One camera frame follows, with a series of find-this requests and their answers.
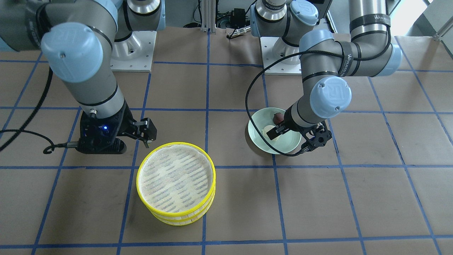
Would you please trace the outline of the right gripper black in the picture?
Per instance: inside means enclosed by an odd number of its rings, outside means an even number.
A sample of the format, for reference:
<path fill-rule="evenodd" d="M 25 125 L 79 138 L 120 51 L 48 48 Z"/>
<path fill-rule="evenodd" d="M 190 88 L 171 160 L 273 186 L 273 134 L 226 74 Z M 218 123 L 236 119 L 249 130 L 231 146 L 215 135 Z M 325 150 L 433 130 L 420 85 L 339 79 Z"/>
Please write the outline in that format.
<path fill-rule="evenodd" d="M 126 102 L 117 113 L 108 118 L 95 118 L 83 113 L 80 121 L 78 152 L 123 154 L 127 146 L 119 137 L 140 139 L 144 146 L 149 148 L 150 141 L 157 139 L 157 128 L 150 118 L 143 118 L 136 122 Z"/>

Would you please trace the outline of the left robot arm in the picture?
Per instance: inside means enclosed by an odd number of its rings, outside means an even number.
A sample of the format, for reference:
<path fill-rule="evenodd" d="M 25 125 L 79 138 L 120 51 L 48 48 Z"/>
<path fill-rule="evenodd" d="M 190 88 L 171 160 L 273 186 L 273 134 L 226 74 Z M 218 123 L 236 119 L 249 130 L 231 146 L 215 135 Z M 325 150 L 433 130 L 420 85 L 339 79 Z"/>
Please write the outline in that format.
<path fill-rule="evenodd" d="M 277 120 L 274 139 L 288 130 L 301 132 L 343 111 L 352 98 L 344 77 L 393 74 L 402 61 L 401 48 L 391 43 L 391 19 L 384 0 L 350 0 L 350 41 L 315 29 L 320 13 L 307 0 L 258 0 L 251 6 L 251 33 L 277 37 L 276 57 L 299 56 L 303 96 Z"/>

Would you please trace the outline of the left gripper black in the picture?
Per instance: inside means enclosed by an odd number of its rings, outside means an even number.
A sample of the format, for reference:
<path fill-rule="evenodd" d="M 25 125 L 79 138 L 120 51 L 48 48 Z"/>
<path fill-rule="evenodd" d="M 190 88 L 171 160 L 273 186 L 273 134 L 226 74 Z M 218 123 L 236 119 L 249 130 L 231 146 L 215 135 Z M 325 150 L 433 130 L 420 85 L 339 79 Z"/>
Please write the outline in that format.
<path fill-rule="evenodd" d="M 310 106 L 292 105 L 284 114 L 284 124 L 277 125 L 267 132 L 270 138 L 281 136 L 292 130 L 301 134 L 308 133 L 319 122 Z"/>

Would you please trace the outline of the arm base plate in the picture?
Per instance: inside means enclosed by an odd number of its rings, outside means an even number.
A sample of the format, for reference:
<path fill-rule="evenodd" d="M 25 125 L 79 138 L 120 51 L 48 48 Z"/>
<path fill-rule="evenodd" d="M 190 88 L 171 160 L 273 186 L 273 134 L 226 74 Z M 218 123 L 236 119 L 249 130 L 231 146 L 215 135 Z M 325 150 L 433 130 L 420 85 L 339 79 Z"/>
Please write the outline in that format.
<path fill-rule="evenodd" d="M 156 31 L 133 31 L 113 43 L 110 68 L 113 72 L 151 72 Z"/>
<path fill-rule="evenodd" d="M 263 66 L 266 68 L 277 60 L 299 53 L 299 47 L 286 44 L 282 38 L 260 37 L 259 38 Z M 301 76 L 300 56 L 285 59 L 265 71 L 265 75 L 290 75 Z"/>

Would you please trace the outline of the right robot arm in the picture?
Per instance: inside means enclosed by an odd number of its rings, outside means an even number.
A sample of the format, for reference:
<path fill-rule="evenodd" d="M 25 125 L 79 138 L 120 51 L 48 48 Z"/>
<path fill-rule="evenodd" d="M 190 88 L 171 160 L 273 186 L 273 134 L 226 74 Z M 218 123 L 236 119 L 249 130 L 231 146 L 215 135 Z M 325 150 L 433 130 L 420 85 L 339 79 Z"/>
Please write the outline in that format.
<path fill-rule="evenodd" d="M 33 112 L 1 150 L 27 132 L 53 75 L 63 81 L 83 112 L 78 141 L 51 142 L 44 154 L 57 147 L 84 154 L 123 154 L 127 147 L 120 137 L 149 147 L 157 129 L 150 118 L 133 118 L 110 61 L 121 48 L 127 58 L 138 54 L 139 46 L 128 46 L 134 32 L 158 31 L 165 25 L 163 0 L 2 0 L 1 51 L 41 50 L 50 70 Z"/>

